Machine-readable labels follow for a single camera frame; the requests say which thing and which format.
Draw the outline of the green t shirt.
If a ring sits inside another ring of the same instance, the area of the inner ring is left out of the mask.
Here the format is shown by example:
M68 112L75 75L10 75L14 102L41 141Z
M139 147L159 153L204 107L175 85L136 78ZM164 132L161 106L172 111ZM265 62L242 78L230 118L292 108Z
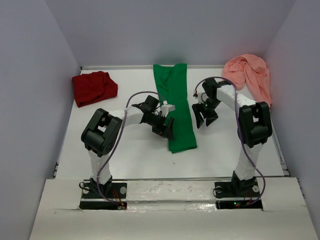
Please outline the green t shirt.
M174 140L168 141L168 150L175 154L197 148L192 118L188 103L187 64L174 66L153 65L153 76L157 92L175 110L169 113L174 118Z

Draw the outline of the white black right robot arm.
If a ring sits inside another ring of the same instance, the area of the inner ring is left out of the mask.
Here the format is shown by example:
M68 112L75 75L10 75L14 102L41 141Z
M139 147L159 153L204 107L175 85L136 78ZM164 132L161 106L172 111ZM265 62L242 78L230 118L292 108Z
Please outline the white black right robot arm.
M241 143L239 159L230 181L216 182L213 194L217 199L242 198L250 194L258 199L263 194L259 189L256 174L257 161L264 144L272 136L273 128L269 105L256 102L237 91L234 83L224 77L208 77L198 84L192 105L196 126L209 126L218 119L216 108L224 103L235 113L237 135Z

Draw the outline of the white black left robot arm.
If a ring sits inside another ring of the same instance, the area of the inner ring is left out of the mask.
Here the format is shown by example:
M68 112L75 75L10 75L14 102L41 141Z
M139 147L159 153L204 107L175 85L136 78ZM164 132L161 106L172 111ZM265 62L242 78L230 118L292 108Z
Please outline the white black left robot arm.
M151 95L141 103L127 104L123 110L97 109L80 138L90 157L92 175L89 183L81 183L79 186L107 199L113 181L109 161L120 143L124 128L147 124L151 126L153 133L172 141L174 118L169 117L169 113L174 110L173 104L166 100L160 101Z

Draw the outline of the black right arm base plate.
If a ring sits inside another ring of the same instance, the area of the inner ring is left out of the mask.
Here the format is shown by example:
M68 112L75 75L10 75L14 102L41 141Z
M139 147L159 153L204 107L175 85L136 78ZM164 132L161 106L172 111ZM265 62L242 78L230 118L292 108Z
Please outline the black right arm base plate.
M215 197L217 210L236 210L236 209L263 209L262 201L259 199L260 189L258 183L241 192L232 189L231 182L219 181L214 183L212 194Z

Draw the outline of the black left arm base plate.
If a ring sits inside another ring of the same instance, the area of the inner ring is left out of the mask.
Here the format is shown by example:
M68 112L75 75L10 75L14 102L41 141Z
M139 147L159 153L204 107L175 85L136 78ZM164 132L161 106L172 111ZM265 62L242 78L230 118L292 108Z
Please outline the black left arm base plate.
M127 209L127 186L124 181L114 181L110 189L100 187L89 181L79 183L81 197L79 208L81 210L110 210L124 211Z

